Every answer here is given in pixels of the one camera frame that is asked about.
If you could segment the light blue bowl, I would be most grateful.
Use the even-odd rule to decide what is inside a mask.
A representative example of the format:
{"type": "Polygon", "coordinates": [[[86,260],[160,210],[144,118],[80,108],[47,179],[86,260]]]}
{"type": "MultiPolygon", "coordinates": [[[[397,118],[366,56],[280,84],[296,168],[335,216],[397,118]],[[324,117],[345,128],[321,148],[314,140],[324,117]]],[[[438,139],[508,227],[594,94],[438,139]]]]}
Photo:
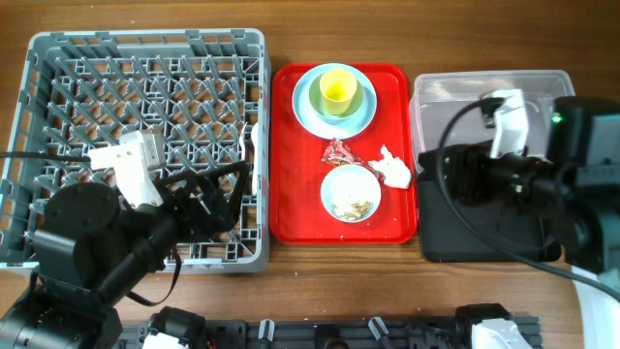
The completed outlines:
{"type": "Polygon", "coordinates": [[[324,178],[320,196],[325,210],[335,219],[345,223],[358,223],[372,216],[382,200],[379,180],[367,169],[359,165],[343,165],[331,170],[324,178]],[[341,202],[369,201],[373,208],[367,216],[358,221],[338,219],[331,205],[341,202]]]}

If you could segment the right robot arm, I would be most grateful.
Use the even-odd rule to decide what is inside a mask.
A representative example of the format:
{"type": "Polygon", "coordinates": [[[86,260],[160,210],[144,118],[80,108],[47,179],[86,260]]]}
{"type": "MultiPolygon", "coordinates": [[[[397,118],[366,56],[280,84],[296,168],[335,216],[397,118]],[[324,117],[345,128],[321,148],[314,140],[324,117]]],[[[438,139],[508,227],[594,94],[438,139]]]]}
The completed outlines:
{"type": "Polygon", "coordinates": [[[418,160],[448,208],[480,242],[507,257],[573,281],[588,348],[619,345],[619,104],[554,100],[542,158],[527,150],[519,91],[487,93],[458,111],[437,147],[418,160]],[[510,251],[477,229],[462,206],[501,202],[554,223],[570,270],[510,251]]]}

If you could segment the white plastic fork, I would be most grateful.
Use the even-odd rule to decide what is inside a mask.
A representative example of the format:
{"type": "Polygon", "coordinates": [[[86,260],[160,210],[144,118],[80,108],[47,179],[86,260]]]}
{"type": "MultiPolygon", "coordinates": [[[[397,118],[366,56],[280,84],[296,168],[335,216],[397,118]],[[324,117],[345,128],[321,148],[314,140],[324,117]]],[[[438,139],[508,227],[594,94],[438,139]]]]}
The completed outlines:
{"type": "Polygon", "coordinates": [[[239,148],[241,150],[239,159],[241,161],[247,161],[247,145],[245,139],[245,132],[241,132],[241,134],[239,135],[239,148]]]}

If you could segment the clear plastic bin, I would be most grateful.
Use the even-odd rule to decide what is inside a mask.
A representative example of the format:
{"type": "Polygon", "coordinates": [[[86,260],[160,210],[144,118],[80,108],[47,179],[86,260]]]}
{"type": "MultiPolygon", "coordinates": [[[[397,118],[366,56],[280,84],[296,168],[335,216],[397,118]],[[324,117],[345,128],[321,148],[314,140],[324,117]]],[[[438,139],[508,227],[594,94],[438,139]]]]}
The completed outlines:
{"type": "MultiPolygon", "coordinates": [[[[569,75],[561,70],[478,71],[423,74],[415,80],[410,103],[413,150],[416,155],[435,149],[450,120],[481,95],[497,89],[521,89],[529,120],[525,155],[543,158],[554,101],[573,96],[569,75]]],[[[493,142],[495,130],[486,128],[480,110],[459,119],[447,144],[493,142]]]]}

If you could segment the light blue plate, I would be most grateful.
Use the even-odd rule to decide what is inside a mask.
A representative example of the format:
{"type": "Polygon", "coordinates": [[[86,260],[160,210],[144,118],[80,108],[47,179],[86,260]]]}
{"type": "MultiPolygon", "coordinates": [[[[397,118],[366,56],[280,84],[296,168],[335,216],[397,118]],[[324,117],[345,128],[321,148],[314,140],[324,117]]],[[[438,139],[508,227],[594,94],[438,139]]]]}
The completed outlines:
{"type": "Polygon", "coordinates": [[[360,70],[340,63],[327,63],[311,68],[296,83],[292,97],[292,107],[297,121],[309,133],[326,140],[345,140],[361,133],[373,120],[377,105],[377,93],[370,79],[360,70]],[[320,117],[313,109],[308,96],[312,81],[334,68],[349,70],[362,84],[364,91],[364,101],[357,112],[338,123],[327,122],[320,117]]]}

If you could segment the red snack wrapper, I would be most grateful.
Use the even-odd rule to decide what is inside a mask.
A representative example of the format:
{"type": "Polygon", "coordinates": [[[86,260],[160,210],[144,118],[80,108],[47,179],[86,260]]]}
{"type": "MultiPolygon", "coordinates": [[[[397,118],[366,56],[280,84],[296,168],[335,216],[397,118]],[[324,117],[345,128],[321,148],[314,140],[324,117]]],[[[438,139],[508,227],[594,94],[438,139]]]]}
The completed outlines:
{"type": "Polygon", "coordinates": [[[342,141],[333,139],[324,151],[322,161],[334,167],[342,165],[362,165],[362,160],[342,141]]]}

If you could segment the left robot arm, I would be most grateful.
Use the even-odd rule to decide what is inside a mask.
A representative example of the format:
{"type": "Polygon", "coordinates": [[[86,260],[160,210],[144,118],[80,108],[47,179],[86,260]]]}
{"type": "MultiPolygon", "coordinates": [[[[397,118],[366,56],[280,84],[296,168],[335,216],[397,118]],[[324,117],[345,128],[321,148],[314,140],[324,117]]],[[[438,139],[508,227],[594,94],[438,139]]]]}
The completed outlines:
{"type": "Polygon", "coordinates": [[[4,348],[110,348],[123,332],[115,309],[167,257],[182,264],[180,242],[231,230],[241,211],[251,164],[156,183],[161,204],[130,206],[118,191],[80,183],[48,201],[33,245],[39,260],[29,286],[1,319],[4,348]]]}

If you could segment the crumpled white tissue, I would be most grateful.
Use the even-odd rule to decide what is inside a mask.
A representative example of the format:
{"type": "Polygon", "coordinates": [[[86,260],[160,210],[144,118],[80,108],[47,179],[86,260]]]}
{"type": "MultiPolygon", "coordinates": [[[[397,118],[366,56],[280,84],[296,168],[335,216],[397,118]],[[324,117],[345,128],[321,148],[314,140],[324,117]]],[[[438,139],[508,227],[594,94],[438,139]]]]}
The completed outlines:
{"type": "Polygon", "coordinates": [[[380,153],[382,159],[371,160],[368,165],[383,176],[384,185],[396,189],[408,189],[412,181],[409,168],[399,157],[394,157],[385,145],[381,147],[380,153]]]}

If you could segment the red plastic tray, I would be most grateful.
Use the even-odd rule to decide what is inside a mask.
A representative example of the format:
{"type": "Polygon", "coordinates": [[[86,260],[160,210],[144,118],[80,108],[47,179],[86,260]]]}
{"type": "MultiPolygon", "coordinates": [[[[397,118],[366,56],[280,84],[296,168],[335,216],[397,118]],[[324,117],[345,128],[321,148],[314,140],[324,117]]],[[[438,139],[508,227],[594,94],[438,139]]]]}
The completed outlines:
{"type": "MultiPolygon", "coordinates": [[[[294,244],[399,244],[418,225],[416,188],[383,187],[377,211],[359,223],[341,222],[324,208],[320,189],[331,165],[322,157],[328,142],[306,131],[293,111],[296,83],[310,70],[290,64],[272,80],[269,135],[269,229],[294,244]]],[[[345,144],[363,160],[380,158],[386,147],[408,167],[414,165],[408,82],[394,65],[358,65],[373,84],[378,107],[373,120],[345,144]]]]}

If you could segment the rice and nut leftovers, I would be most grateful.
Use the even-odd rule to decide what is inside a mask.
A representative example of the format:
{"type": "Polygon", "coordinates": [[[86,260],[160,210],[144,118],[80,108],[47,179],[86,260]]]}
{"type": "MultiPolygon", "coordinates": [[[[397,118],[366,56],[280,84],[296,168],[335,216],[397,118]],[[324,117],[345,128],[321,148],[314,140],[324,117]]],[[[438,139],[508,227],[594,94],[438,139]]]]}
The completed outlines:
{"type": "Polygon", "coordinates": [[[369,214],[373,203],[369,201],[341,202],[331,205],[332,213],[341,220],[358,221],[369,214]]]}

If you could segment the black plastic tray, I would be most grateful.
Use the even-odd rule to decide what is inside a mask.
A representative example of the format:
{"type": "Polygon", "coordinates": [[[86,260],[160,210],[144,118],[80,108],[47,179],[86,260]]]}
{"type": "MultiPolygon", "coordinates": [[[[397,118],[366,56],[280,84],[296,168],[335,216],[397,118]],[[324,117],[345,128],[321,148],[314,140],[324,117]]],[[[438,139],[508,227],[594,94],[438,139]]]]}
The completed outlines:
{"type": "MultiPolygon", "coordinates": [[[[475,238],[447,206],[432,179],[418,173],[418,230],[424,257],[437,263],[508,262],[511,258],[475,238]]],[[[458,205],[463,215],[503,248],[537,262],[554,262],[562,255],[548,221],[519,213],[501,203],[458,205]]]]}

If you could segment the yellow plastic cup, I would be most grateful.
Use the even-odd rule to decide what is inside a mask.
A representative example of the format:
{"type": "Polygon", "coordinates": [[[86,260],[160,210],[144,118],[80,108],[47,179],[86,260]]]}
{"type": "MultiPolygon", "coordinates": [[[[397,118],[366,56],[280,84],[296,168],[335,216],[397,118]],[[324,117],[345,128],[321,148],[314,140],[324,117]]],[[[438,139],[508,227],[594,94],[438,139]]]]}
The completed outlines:
{"type": "Polygon", "coordinates": [[[322,74],[319,82],[324,109],[332,115],[344,113],[357,93],[357,79],[343,68],[334,68],[322,74]]]}

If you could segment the grey plastic dishwasher rack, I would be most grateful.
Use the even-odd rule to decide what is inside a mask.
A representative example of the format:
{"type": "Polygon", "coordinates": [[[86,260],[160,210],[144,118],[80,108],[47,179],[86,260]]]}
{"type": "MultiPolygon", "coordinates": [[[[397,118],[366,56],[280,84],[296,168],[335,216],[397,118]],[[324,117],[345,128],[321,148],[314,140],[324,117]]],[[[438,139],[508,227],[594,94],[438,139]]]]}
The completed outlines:
{"type": "Polygon", "coordinates": [[[159,131],[163,179],[241,161],[259,131],[258,194],[250,176],[236,225],[179,246],[187,273],[258,272],[269,260],[268,143],[271,64],[254,28],[43,32],[26,53],[12,133],[1,162],[1,267],[26,274],[44,208],[60,189],[114,185],[83,157],[138,130],[159,131]]]}

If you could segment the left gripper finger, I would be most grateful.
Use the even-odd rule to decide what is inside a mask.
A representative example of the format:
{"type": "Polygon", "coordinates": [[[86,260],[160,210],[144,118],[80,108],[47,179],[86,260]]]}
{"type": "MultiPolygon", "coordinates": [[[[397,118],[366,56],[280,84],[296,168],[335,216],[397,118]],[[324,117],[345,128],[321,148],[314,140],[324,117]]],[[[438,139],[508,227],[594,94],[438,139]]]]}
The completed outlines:
{"type": "Polygon", "coordinates": [[[236,182],[225,208],[224,230],[230,231],[238,222],[246,182],[236,182]]]}
{"type": "Polygon", "coordinates": [[[204,173],[194,174],[196,182],[219,182],[221,177],[232,175],[236,182],[246,182],[251,173],[251,165],[246,161],[229,163],[204,173]]]}

